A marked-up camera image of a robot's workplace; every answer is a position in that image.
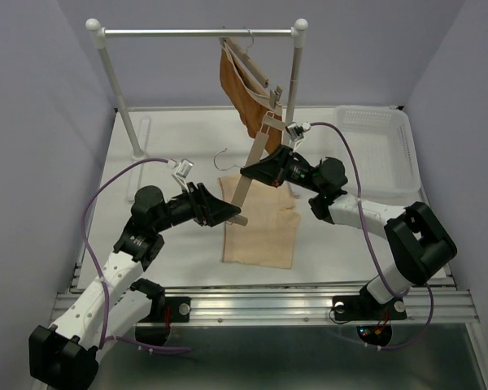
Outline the wooden clip hanger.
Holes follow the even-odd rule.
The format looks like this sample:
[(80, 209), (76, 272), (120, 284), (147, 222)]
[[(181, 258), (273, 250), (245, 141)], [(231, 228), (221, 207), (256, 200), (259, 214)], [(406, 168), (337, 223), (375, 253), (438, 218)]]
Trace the wooden clip hanger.
[[(271, 127), (267, 125), (267, 121), (270, 119), (275, 119), (275, 117), (276, 114), (272, 111), (268, 111), (264, 115), (261, 123), (261, 128), (255, 136), (255, 140), (253, 142), (253, 145), (251, 146), (251, 150), (246, 160), (245, 167), (253, 165), (261, 159), (263, 151), (265, 150), (265, 146), (268, 142), (269, 133), (271, 129)], [(233, 194), (233, 198), (231, 200), (231, 204), (233, 204), (234, 206), (238, 206), (240, 208), (243, 207), (251, 183), (252, 183), (252, 179), (249, 179), (244, 175), (240, 175), (239, 181), (237, 182), (237, 186)], [(248, 219), (242, 216), (241, 214), (238, 214), (237, 216), (232, 217), (231, 219), (226, 221), (226, 223), (246, 226), (248, 223)]]

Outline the beige underwear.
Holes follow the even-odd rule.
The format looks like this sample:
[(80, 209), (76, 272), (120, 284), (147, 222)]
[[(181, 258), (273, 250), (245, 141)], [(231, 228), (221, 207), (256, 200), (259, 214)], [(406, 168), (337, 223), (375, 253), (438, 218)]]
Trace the beige underwear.
[(247, 225), (225, 224), (222, 261), (289, 270), (301, 219), (289, 189), (252, 181), (242, 215)]

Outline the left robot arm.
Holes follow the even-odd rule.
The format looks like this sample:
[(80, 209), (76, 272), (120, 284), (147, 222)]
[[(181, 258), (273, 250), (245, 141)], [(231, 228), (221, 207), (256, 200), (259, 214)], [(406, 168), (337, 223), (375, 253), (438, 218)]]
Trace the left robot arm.
[(169, 201), (156, 186), (140, 188), (98, 276), (64, 314), (28, 338), (30, 375), (53, 389), (89, 388), (100, 361), (116, 342), (127, 341), (129, 328), (164, 312), (164, 288), (142, 276), (164, 246), (162, 233), (189, 221), (214, 227), (240, 212), (203, 184), (189, 183)]

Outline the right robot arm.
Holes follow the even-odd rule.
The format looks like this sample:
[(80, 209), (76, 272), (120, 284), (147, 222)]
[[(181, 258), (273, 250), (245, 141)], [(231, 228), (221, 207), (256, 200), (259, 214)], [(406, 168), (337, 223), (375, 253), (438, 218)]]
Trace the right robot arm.
[(363, 201), (347, 193), (345, 167), (336, 158), (312, 166), (290, 147), (282, 145), (262, 160), (243, 167), (241, 174), (271, 187), (285, 182), (311, 190), (308, 203), (317, 219), (360, 229), (365, 237), (385, 239), (392, 264), (354, 296), (334, 298), (339, 322), (374, 320), (392, 310), (412, 286), (426, 284), (457, 255), (457, 247), (434, 212), (423, 202), (407, 207)]

